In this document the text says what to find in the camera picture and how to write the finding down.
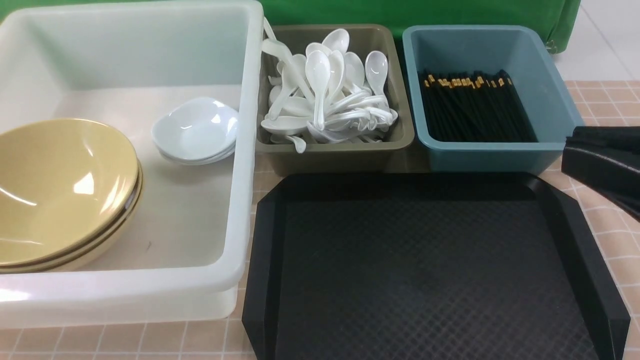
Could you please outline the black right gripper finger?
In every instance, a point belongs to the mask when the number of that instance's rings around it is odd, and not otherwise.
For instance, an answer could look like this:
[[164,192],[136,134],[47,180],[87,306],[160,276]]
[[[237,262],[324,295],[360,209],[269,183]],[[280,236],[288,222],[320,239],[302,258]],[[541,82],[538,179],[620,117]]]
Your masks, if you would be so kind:
[[561,171],[640,220],[639,126],[577,126],[566,138]]

